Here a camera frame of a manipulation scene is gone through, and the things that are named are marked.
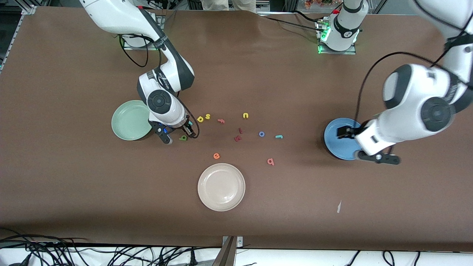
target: brown table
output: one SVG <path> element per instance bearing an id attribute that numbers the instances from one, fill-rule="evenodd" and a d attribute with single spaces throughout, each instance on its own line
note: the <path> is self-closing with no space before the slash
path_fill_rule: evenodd
<path id="1" fill-rule="evenodd" d="M 398 144 L 396 167 L 337 160 L 321 140 L 329 121 L 353 117 L 378 58 L 442 52 L 433 26 L 367 16 L 357 55 L 338 56 L 317 54 L 311 30 L 249 12 L 167 16 L 169 38 L 195 70 L 181 97 L 212 118 L 197 140 L 175 133 L 170 146 L 152 134 L 123 141 L 110 126 L 120 104 L 139 98 L 137 78 L 158 64 L 156 52 L 135 66 L 83 9 L 39 7 L 25 18 L 0 75 L 1 226 L 102 243 L 218 246 L 222 235 L 243 235 L 254 248 L 472 250 L 473 108 L 438 135 Z M 418 61 L 392 57 L 374 70 L 360 120 L 384 109 L 385 78 L 409 62 Z M 241 204 L 224 213 L 197 194 L 216 162 L 246 181 Z"/>

